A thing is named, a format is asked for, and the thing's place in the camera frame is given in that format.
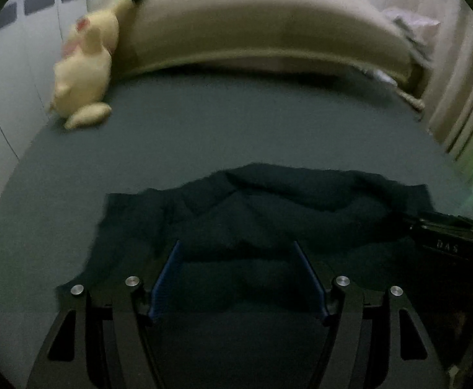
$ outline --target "gray bed sheet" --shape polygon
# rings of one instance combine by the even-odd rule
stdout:
[[[437,210],[473,218],[471,192],[415,113],[357,71],[310,83],[166,71],[116,84],[106,101],[104,125],[42,130],[0,199],[0,370],[17,387],[56,315],[54,288],[87,260],[106,193],[266,162],[424,183]]]

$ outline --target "white wall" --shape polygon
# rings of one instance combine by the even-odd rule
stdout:
[[[25,0],[9,0],[17,4],[17,18],[0,28],[0,195],[47,123],[62,35],[87,12],[86,0],[53,1],[26,15]]]

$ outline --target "metal screw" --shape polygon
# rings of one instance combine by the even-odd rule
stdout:
[[[139,284],[139,278],[138,277],[128,277],[125,279],[125,285],[128,287],[135,287],[137,284]]]
[[[340,277],[336,278],[336,284],[338,284],[340,287],[346,287],[350,285],[350,280],[348,279],[348,277],[344,277],[343,275],[341,275]]]
[[[397,285],[393,285],[393,287],[391,287],[389,290],[396,297],[400,297],[402,294],[404,294],[402,288]]]
[[[84,292],[84,286],[77,284],[71,288],[71,294],[74,296],[79,296],[82,292]]]

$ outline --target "plush toy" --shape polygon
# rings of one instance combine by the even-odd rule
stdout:
[[[110,79],[119,24],[141,0],[117,0],[87,14],[71,28],[62,59],[54,66],[54,91],[49,111],[67,121],[66,129],[100,123],[111,111],[101,102]]]

